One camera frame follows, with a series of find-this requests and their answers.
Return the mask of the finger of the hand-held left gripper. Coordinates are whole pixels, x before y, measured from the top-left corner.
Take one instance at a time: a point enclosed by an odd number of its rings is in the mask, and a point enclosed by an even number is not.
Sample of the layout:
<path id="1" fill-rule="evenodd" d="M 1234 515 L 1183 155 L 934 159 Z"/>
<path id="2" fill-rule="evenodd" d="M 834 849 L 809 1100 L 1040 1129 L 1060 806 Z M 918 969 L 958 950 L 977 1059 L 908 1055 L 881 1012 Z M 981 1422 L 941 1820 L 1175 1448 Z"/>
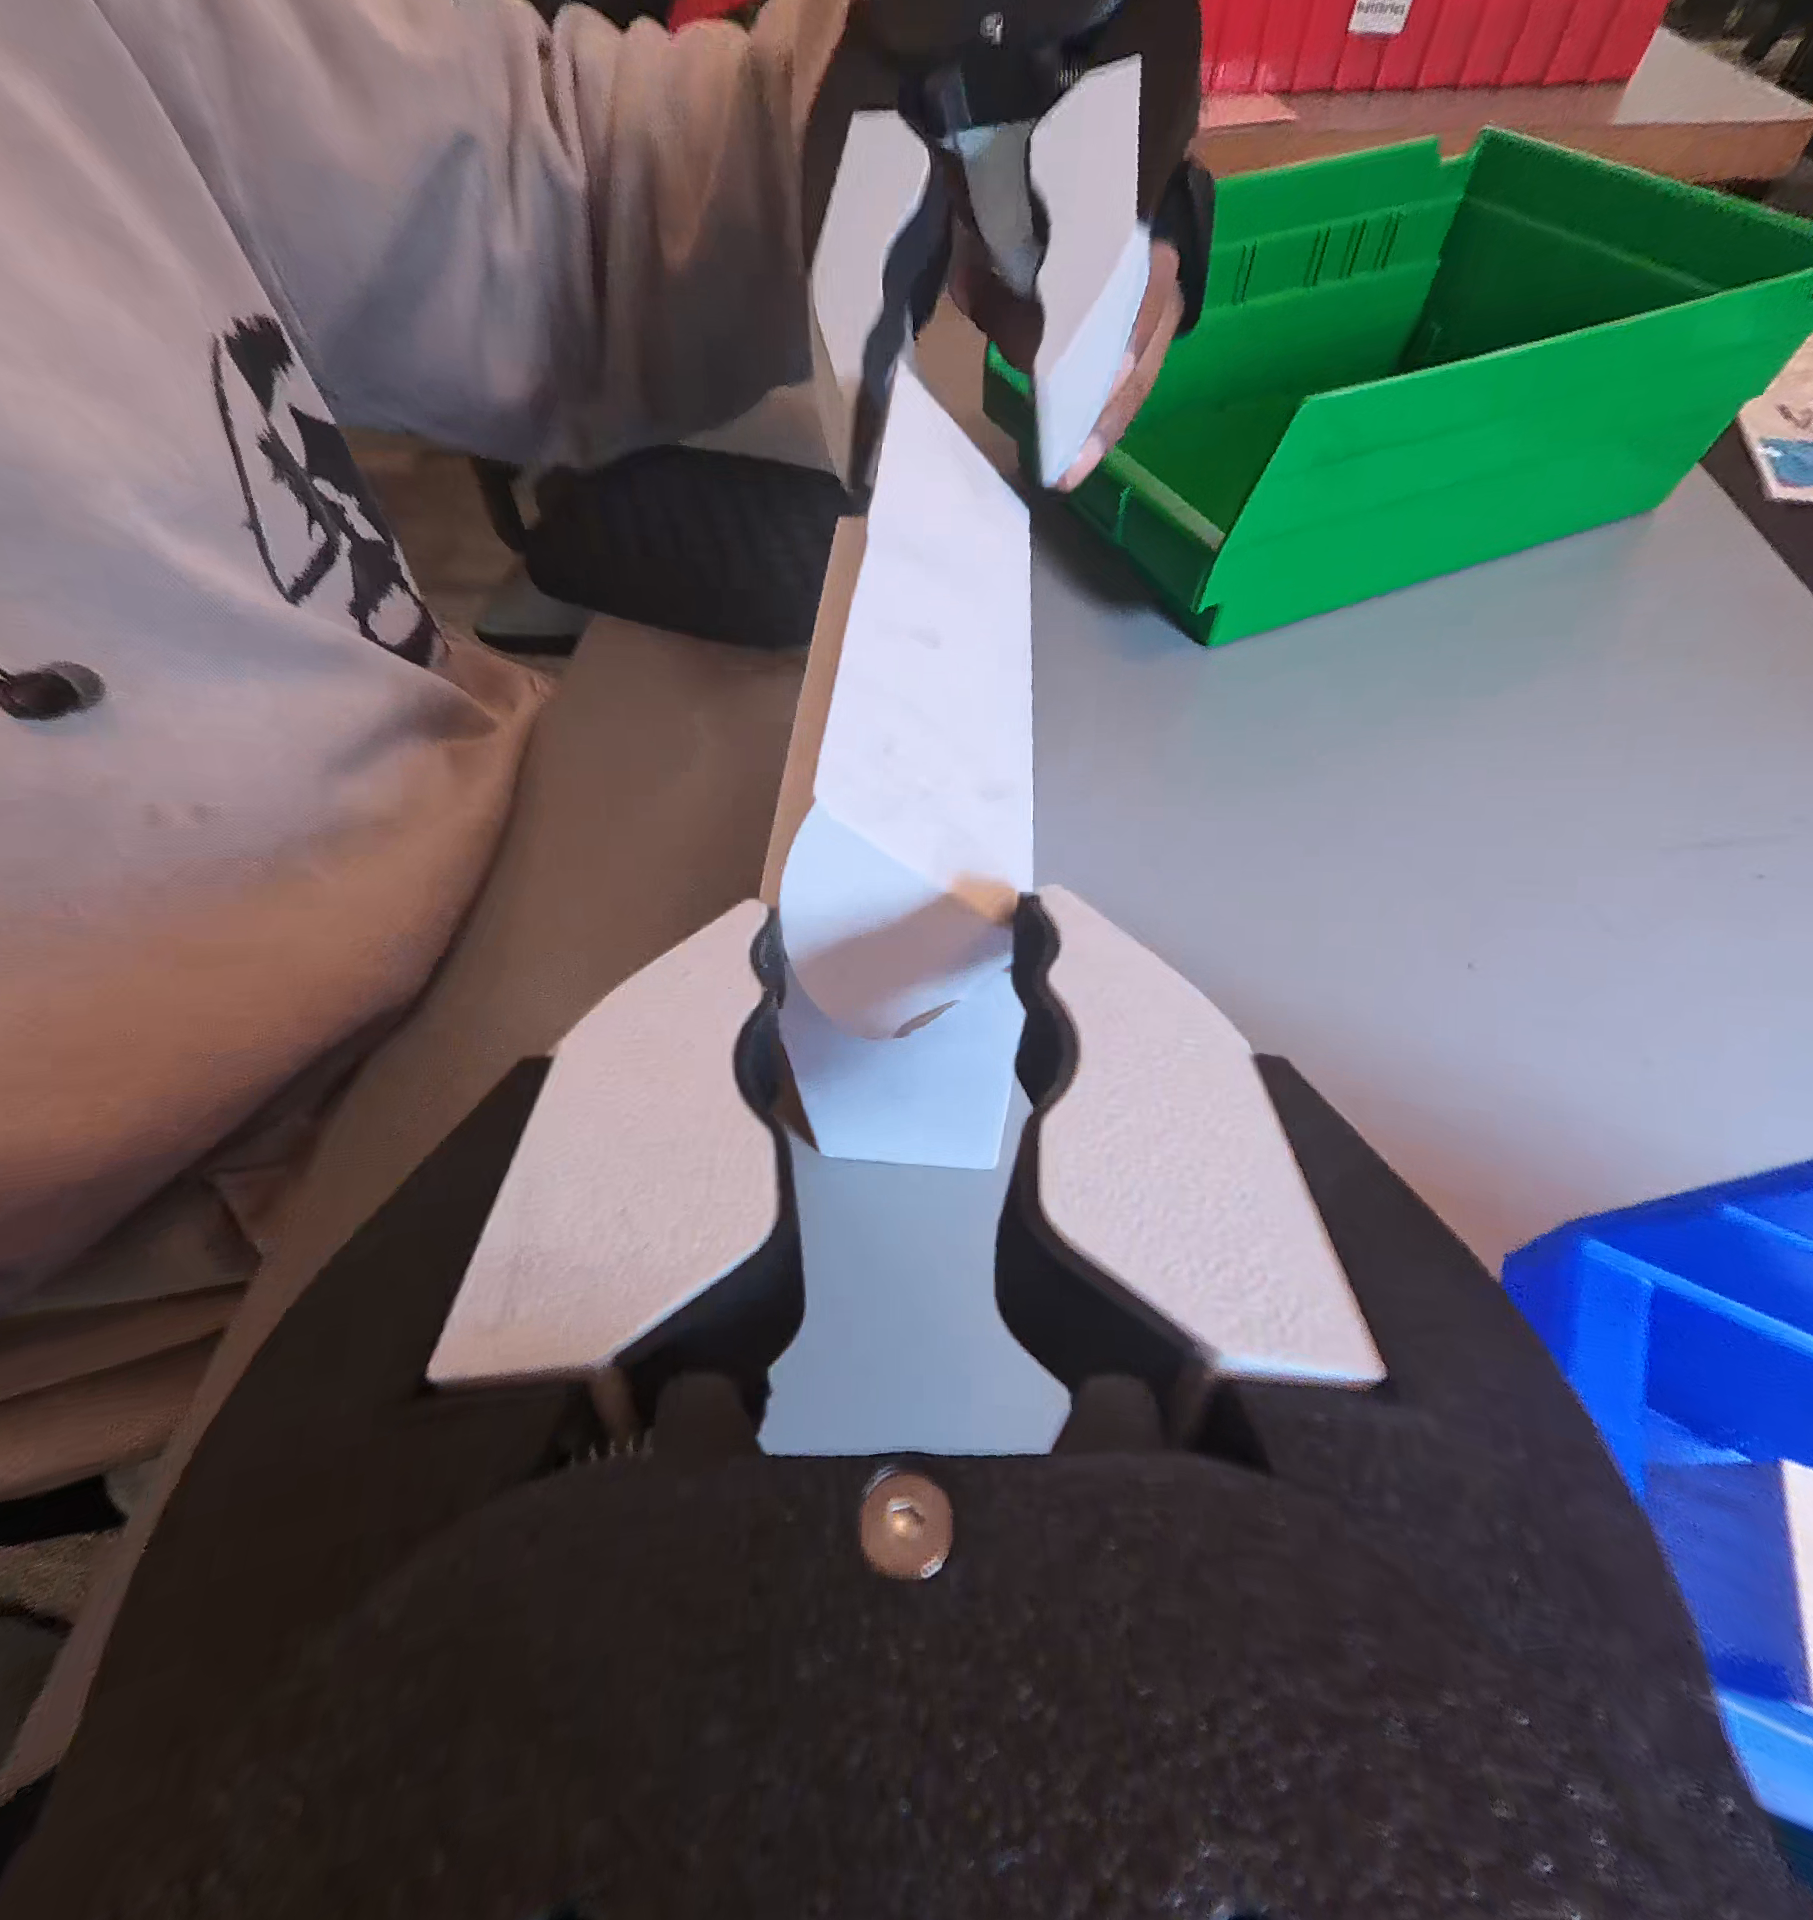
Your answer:
<path id="1" fill-rule="evenodd" d="M 1013 1102 L 1013 910 L 1034 881 L 1028 511 L 928 392 L 911 291 L 941 185 L 857 111 L 812 253 L 841 519 L 775 811 L 780 1036 L 818 1153 L 987 1171 Z"/>
<path id="2" fill-rule="evenodd" d="M 1035 470 L 1055 490 L 1093 437 L 1149 286 L 1138 211 L 1142 61 L 1087 69 L 1035 123 L 1028 175 L 1041 216 L 1034 358 Z"/>

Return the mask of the green plastic bin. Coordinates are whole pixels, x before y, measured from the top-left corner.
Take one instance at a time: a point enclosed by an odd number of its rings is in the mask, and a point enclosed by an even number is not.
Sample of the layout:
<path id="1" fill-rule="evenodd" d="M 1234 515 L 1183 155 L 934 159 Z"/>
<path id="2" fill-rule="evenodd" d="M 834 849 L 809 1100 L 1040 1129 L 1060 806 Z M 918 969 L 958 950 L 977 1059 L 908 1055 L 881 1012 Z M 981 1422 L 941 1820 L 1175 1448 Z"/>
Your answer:
<path id="1" fill-rule="evenodd" d="M 1521 131 L 1216 180 L 1065 507 L 1222 645 L 1656 511 L 1811 335 L 1811 221 Z"/>

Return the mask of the person's torso in grey sweatshirt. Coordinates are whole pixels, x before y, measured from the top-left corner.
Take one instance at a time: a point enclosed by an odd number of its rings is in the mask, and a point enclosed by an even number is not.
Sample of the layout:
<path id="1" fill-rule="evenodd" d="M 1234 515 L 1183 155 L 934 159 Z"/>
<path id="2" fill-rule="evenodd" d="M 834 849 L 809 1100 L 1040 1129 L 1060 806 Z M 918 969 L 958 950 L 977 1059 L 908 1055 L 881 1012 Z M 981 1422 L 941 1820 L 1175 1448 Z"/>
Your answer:
<path id="1" fill-rule="evenodd" d="M 0 5 L 0 665 L 106 688 L 0 710 L 0 1308 L 413 999 L 534 712 L 287 303 L 299 6 Z"/>

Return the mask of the blue plastic bin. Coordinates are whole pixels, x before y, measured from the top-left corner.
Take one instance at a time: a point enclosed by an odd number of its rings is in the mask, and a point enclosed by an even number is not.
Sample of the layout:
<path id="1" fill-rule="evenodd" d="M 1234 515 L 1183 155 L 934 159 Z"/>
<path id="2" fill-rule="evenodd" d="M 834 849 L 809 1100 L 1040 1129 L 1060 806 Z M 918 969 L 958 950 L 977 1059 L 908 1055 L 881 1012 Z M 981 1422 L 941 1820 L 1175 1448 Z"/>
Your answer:
<path id="1" fill-rule="evenodd" d="M 1813 1161 L 1566 1222 L 1503 1263 L 1652 1526 L 1718 1720 L 1813 1894 L 1781 1462 L 1813 1469 Z"/>

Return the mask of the red plastic bin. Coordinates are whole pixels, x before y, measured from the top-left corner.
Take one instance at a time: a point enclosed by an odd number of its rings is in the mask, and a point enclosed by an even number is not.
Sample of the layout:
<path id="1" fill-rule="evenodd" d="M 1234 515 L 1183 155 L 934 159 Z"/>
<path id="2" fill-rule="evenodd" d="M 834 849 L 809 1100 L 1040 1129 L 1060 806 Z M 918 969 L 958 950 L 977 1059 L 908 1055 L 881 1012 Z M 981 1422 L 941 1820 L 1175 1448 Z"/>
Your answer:
<path id="1" fill-rule="evenodd" d="M 1203 3 L 1209 94 L 1624 83 L 1664 3 Z"/>

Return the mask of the person's left hand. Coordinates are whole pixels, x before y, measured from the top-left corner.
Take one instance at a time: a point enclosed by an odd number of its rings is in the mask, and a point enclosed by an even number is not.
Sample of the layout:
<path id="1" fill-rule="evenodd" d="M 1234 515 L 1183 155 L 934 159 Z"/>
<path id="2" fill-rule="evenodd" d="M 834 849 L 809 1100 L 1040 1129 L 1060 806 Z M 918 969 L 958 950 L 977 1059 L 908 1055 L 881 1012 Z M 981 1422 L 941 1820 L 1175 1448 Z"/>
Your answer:
<path id="1" fill-rule="evenodd" d="M 1106 400 L 1073 462 L 1052 482 L 1055 492 L 1076 492 L 1123 438 L 1149 402 L 1183 316 L 1177 265 L 1177 250 L 1171 243 L 1151 240 L 1149 279 Z"/>

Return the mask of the person's left forearm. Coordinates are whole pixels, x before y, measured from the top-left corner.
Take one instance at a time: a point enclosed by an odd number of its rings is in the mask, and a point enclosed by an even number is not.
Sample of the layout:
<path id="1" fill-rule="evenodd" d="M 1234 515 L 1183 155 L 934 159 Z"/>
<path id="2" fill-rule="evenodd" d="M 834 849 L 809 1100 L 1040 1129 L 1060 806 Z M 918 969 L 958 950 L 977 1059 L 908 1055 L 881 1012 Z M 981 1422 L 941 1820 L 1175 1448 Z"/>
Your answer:
<path id="1" fill-rule="evenodd" d="M 335 414 L 591 469 L 802 382 L 802 159 L 847 12 L 300 5 L 318 186 L 280 273 Z"/>

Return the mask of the black quilted seat cushion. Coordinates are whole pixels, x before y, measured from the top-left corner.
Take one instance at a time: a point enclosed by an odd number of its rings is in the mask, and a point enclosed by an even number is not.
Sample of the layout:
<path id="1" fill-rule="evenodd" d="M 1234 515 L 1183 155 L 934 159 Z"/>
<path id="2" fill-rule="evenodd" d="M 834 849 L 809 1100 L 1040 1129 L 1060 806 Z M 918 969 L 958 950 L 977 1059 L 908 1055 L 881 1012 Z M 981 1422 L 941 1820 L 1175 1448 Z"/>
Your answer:
<path id="1" fill-rule="evenodd" d="M 547 598 L 761 655 L 812 641 L 845 492 L 826 470 L 651 447 L 534 484 L 524 565 Z"/>

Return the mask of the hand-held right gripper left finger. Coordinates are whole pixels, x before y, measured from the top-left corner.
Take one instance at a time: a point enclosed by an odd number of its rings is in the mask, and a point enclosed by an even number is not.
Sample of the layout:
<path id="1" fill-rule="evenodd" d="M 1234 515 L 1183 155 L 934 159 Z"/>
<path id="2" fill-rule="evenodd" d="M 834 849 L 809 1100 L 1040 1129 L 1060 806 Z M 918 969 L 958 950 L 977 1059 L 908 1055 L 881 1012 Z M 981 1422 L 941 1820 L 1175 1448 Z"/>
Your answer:
<path id="1" fill-rule="evenodd" d="M 731 906 L 560 1039 L 430 1386 L 602 1375 L 775 1230 L 775 1137 L 736 1065 L 768 923 L 761 901 Z"/>

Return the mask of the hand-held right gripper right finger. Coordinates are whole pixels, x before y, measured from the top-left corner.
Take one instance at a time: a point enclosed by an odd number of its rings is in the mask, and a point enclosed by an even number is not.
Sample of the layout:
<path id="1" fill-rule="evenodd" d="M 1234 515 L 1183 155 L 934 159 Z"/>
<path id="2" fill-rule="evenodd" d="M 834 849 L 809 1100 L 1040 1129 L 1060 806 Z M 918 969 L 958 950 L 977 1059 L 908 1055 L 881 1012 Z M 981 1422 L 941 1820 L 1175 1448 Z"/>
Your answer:
<path id="1" fill-rule="evenodd" d="M 1018 901 L 1013 986 L 1029 1116 L 993 1250 L 1013 1339 L 1060 1383 L 1385 1381 L 1239 1028 L 1060 887 Z"/>

